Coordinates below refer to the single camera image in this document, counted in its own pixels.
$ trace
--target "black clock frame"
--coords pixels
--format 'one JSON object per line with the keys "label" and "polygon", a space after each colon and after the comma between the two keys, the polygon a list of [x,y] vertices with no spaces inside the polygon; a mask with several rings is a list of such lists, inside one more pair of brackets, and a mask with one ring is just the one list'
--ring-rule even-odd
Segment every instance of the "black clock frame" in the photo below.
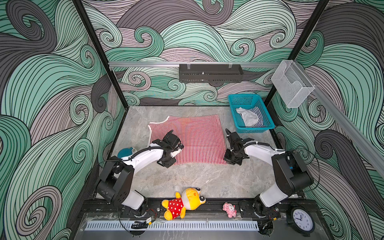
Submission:
{"label": "black clock frame", "polygon": [[[299,228],[298,225],[293,220],[293,212],[296,209],[300,209],[300,210],[306,212],[309,215],[309,217],[311,218],[313,225],[312,225],[312,228],[309,231],[304,231],[303,229]],[[312,215],[306,209],[304,209],[303,207],[291,206],[288,209],[288,211],[287,211],[287,223],[288,223],[288,226],[292,227],[296,232],[302,234],[305,237],[309,237],[310,233],[312,233],[314,231],[314,229],[315,229],[315,222],[313,220]]]}

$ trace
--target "striped cloth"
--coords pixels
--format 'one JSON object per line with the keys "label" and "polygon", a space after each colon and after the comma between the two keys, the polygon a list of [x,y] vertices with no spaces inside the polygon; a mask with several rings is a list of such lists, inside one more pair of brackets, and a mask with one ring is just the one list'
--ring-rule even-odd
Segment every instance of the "striped cloth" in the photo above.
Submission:
{"label": "striped cloth", "polygon": [[249,109],[251,112],[256,113],[256,115],[259,117],[259,122],[252,127],[265,127],[264,126],[264,120],[263,115],[258,107],[254,107],[252,109]]}
{"label": "striped cloth", "polygon": [[217,114],[201,117],[168,116],[163,122],[150,122],[149,142],[162,140],[167,132],[173,130],[184,149],[176,155],[176,163],[204,162],[227,164],[224,161],[225,141]]}

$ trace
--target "red wire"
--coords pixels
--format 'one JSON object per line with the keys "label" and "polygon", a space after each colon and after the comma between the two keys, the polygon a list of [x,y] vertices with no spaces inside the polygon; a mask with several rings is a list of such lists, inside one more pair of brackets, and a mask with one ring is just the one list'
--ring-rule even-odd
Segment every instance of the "red wire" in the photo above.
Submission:
{"label": "red wire", "polygon": [[157,217],[157,213],[155,212],[155,210],[153,210],[153,209],[148,209],[148,210],[152,210],[153,213],[155,214],[155,218]]}

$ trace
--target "wall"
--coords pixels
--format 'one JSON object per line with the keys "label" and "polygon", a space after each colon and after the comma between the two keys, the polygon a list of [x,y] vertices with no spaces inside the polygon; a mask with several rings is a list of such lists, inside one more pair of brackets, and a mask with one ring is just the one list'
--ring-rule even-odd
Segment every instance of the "wall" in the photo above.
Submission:
{"label": "wall", "polygon": [[0,2],[0,232],[66,239],[124,109],[71,0]]}
{"label": "wall", "polygon": [[[380,1],[328,6],[297,58],[382,154],[383,10]],[[287,109],[278,94],[272,103],[275,131],[284,147],[315,154],[301,150],[315,180],[320,177],[319,186],[306,196],[317,201],[335,239],[382,239],[384,180],[342,126],[313,95],[298,109]]]}
{"label": "wall", "polygon": [[[109,61],[287,59],[317,1],[83,0]],[[228,105],[228,94],[266,97],[271,69],[242,83],[178,82],[177,68],[115,68],[130,105]]]}

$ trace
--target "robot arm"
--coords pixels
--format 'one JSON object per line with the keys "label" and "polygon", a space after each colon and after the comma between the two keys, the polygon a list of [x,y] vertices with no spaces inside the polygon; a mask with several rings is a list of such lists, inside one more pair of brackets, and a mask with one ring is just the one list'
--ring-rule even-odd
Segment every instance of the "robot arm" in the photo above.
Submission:
{"label": "robot arm", "polygon": [[122,159],[111,157],[95,183],[97,193],[115,207],[122,204],[137,210],[137,215],[143,215],[145,198],[137,191],[130,191],[133,175],[154,161],[166,168],[176,162],[175,156],[184,146],[172,132],[168,132],[163,140],[154,140],[149,147],[133,155]]}
{"label": "robot arm", "polygon": [[224,160],[229,164],[242,164],[249,156],[256,157],[273,167],[276,182],[258,197],[263,207],[271,207],[297,191],[313,184],[313,177],[299,153],[274,149],[269,144],[254,139],[242,139],[236,132],[226,129],[231,150]]}

